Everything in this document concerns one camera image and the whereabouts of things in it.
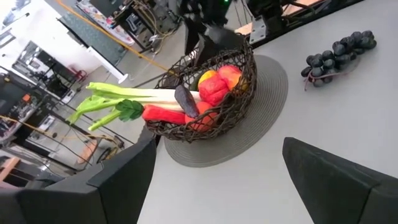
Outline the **yellow orange lemon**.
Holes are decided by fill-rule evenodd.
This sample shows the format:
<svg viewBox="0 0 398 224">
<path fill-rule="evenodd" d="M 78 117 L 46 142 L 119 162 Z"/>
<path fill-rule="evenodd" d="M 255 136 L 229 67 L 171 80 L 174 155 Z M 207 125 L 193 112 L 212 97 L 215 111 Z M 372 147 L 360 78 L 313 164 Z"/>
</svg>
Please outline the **yellow orange lemon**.
<svg viewBox="0 0 398 224">
<path fill-rule="evenodd" d="M 209 78 L 211 78 L 211 77 L 214 77 L 214 76 L 216 76 L 218 74 L 218 72 L 216 71 L 216 70 L 208 70 L 208 71 L 206 71 L 201 77 L 200 77 L 200 79 L 199 79 L 199 81 L 198 81 L 198 86 L 203 82 L 203 81 L 205 81 L 205 80 L 207 80 L 207 79 L 209 79 Z"/>
</svg>

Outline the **grey round placemat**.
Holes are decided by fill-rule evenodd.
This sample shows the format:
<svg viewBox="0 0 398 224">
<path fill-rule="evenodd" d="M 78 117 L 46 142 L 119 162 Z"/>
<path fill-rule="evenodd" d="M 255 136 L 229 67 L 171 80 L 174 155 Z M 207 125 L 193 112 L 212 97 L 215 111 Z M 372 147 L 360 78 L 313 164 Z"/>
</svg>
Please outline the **grey round placemat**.
<svg viewBox="0 0 398 224">
<path fill-rule="evenodd" d="M 246 116 L 233 129 L 214 139 L 185 143 L 165 139 L 165 149 L 187 167 L 210 167 L 226 162 L 257 143 L 281 114 L 289 82 L 282 65 L 265 55 L 255 55 L 257 88 Z"/>
</svg>

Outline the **red yellow mango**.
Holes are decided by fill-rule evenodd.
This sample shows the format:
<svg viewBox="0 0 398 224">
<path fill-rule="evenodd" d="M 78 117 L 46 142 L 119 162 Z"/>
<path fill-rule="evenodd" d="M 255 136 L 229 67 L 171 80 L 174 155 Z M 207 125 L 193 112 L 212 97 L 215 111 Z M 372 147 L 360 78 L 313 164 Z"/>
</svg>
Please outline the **red yellow mango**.
<svg viewBox="0 0 398 224">
<path fill-rule="evenodd" d="M 236 86 L 239 90 L 247 90 L 248 84 L 242 74 L 242 71 L 234 65 L 224 65 L 218 69 L 218 75 L 227 84 L 230 91 L 235 91 Z"/>
</svg>

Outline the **green white celery stalk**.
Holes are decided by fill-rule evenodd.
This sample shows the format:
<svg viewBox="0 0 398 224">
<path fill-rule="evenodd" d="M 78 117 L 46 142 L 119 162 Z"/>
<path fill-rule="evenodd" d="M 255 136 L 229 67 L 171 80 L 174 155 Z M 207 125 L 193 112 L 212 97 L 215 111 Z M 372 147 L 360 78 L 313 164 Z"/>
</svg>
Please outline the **green white celery stalk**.
<svg viewBox="0 0 398 224">
<path fill-rule="evenodd" d="M 110 114 L 97 120 L 89 127 L 90 131 L 94 131 L 115 119 L 119 119 L 120 112 L 116 110 L 115 107 L 123 100 L 138 101 L 143 106 L 154 105 L 185 114 L 174 97 L 175 89 L 123 88 L 117 85 L 100 82 L 91 82 L 86 86 L 86 89 L 91 90 L 92 95 L 78 105 L 76 111 L 67 119 L 69 123 L 75 123 L 80 116 L 86 113 L 106 108 L 111 109 Z M 199 92 L 190 92 L 196 104 L 201 101 Z"/>
</svg>

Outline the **red carrot with green leaf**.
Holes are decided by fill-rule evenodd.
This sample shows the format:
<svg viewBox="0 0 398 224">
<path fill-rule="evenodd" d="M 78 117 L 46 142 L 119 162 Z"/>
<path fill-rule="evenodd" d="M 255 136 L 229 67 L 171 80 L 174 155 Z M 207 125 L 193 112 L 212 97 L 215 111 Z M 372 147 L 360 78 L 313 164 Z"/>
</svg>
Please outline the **red carrot with green leaf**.
<svg viewBox="0 0 398 224">
<path fill-rule="evenodd" d="M 185 124 L 185 114 L 178 111 L 168 110 L 159 106 L 145 105 L 138 101 L 123 100 L 116 105 L 120 112 L 121 121 L 129 121 L 142 117 L 146 121 L 165 121 L 168 123 Z"/>
</svg>

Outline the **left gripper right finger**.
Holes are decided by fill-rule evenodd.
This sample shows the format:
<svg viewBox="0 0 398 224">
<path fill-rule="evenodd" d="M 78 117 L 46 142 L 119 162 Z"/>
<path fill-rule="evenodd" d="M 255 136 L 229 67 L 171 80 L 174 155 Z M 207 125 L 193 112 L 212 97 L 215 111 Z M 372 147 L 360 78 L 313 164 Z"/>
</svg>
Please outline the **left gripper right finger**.
<svg viewBox="0 0 398 224">
<path fill-rule="evenodd" d="M 398 224 L 398 178 L 292 137 L 282 155 L 314 224 Z"/>
</svg>

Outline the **black grape bunch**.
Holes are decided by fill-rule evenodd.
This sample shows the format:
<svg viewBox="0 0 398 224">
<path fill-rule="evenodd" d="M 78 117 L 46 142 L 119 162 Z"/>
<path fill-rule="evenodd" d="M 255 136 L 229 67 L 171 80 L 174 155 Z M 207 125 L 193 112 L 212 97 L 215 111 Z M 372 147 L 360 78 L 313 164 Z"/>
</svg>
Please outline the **black grape bunch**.
<svg viewBox="0 0 398 224">
<path fill-rule="evenodd" d="M 355 31 L 332 44 L 330 50 L 320 54 L 309 55 L 307 66 L 300 72 L 305 85 L 322 87 L 340 75 L 353 71 L 359 63 L 359 56 L 377 46 L 375 35 L 371 30 Z"/>
</svg>

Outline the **white tower fan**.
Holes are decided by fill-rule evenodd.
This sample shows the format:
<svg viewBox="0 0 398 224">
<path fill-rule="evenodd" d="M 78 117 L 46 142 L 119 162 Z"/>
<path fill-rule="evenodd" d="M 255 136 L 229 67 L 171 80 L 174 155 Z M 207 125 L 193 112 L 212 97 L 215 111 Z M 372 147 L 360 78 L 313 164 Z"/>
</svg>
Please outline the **white tower fan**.
<svg viewBox="0 0 398 224">
<path fill-rule="evenodd" d="M 123 73 L 122 71 L 120 71 L 120 69 L 118 69 L 117 67 L 115 67 L 108 59 L 106 59 L 101 53 L 99 53 L 94 47 L 89 46 L 87 48 L 87 52 L 89 52 L 90 54 L 92 54 L 95 58 L 97 58 L 102 66 L 107 69 L 107 71 L 112 74 L 112 76 L 114 76 L 117 80 L 118 83 L 122 83 L 124 82 L 127 77 L 129 76 L 128 73 Z"/>
</svg>

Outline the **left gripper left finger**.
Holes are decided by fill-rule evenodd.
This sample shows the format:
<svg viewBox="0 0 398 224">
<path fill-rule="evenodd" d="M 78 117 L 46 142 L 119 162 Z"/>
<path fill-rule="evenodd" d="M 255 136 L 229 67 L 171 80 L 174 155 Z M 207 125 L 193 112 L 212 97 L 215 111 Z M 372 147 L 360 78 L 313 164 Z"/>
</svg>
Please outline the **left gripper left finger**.
<svg viewBox="0 0 398 224">
<path fill-rule="evenodd" d="M 44 189 L 0 189 L 0 224 L 137 224 L 156 149 L 146 139 Z"/>
</svg>

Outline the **black computer case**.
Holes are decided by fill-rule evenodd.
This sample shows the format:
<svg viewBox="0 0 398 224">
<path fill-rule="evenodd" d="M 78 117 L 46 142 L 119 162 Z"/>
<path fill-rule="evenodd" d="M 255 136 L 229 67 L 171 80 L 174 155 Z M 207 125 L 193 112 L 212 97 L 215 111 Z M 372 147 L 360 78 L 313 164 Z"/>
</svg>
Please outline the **black computer case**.
<svg viewBox="0 0 398 224">
<path fill-rule="evenodd" d="M 165 40 L 181 24 L 167 0 L 123 0 L 111 17 L 113 26 L 121 26 L 141 48 L 141 53 L 158 54 Z"/>
</svg>

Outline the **orange round fruit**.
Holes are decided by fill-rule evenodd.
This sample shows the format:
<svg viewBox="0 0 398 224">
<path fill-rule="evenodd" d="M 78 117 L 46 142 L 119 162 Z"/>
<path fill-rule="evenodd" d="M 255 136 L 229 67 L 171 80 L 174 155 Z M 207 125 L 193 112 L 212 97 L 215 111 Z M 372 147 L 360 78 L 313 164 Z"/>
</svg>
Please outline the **orange round fruit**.
<svg viewBox="0 0 398 224">
<path fill-rule="evenodd" d="M 200 116 L 213 107 L 211 104 L 204 101 L 198 102 L 196 106 Z M 190 124 L 188 127 L 198 132 L 205 132 L 214 125 L 217 115 L 217 112 L 208 113 L 206 116 L 202 117 L 202 119 L 198 119 L 197 122 Z"/>
</svg>

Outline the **dark purple eggplant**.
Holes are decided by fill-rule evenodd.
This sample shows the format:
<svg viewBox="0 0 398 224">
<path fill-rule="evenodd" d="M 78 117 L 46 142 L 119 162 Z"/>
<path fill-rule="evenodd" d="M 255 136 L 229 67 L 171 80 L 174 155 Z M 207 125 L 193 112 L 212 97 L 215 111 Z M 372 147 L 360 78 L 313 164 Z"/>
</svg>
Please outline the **dark purple eggplant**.
<svg viewBox="0 0 398 224">
<path fill-rule="evenodd" d="M 196 106 L 194 97 L 187 88 L 183 85 L 177 86 L 174 97 L 188 117 L 196 118 L 199 116 L 200 112 Z"/>
</svg>

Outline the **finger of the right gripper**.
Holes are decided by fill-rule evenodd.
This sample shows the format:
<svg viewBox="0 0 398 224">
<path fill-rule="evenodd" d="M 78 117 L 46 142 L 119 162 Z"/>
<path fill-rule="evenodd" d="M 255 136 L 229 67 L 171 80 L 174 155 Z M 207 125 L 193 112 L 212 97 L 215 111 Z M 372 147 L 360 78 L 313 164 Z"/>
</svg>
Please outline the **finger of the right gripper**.
<svg viewBox="0 0 398 224">
<path fill-rule="evenodd" d="M 195 65 L 201 65 L 220 51 L 234 50 L 244 44 L 244 36 L 224 27 L 209 27 L 207 34 L 199 34 Z"/>
<path fill-rule="evenodd" d="M 198 28 L 199 25 L 191 19 L 185 19 L 185 55 L 193 51 L 199 41 Z"/>
</svg>

